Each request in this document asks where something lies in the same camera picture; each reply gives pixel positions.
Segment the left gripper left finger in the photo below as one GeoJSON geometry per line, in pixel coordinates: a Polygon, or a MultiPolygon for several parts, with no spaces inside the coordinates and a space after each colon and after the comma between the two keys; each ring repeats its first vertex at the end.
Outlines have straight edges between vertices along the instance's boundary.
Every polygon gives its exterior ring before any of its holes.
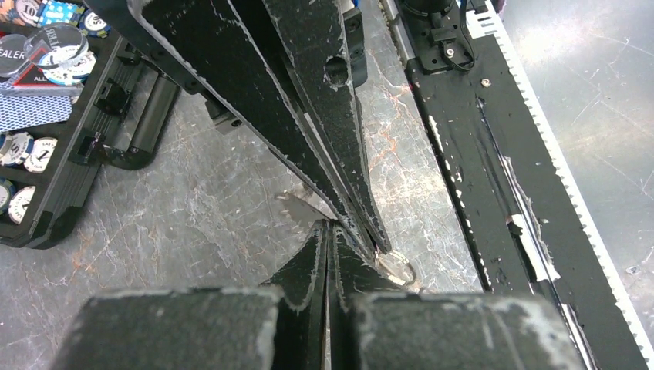
{"type": "Polygon", "coordinates": [[[256,286],[123,289],[90,298],[54,369],[322,369],[329,224],[256,286]]]}

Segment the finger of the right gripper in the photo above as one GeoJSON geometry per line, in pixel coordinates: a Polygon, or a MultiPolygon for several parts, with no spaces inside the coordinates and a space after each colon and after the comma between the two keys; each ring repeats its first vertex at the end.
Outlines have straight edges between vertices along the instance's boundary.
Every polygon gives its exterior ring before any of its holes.
{"type": "Polygon", "coordinates": [[[362,124],[339,1],[264,3],[291,63],[295,88],[319,138],[320,157],[347,223],[368,253],[392,250],[370,188],[362,124]]]}
{"type": "MultiPolygon", "coordinates": [[[[349,229],[346,207],[320,157],[319,138],[295,88],[291,63],[266,1],[91,1],[95,13],[188,93],[199,93],[249,126],[349,229]]],[[[366,80],[362,15],[342,6],[356,87],[366,80]]]]}

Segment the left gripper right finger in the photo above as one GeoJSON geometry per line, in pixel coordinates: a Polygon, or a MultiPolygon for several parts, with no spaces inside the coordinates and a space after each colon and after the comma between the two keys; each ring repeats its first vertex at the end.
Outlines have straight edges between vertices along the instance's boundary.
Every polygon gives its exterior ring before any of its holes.
{"type": "Polygon", "coordinates": [[[580,369],[557,311],[530,294],[417,294],[329,231],[334,369],[580,369]]]}

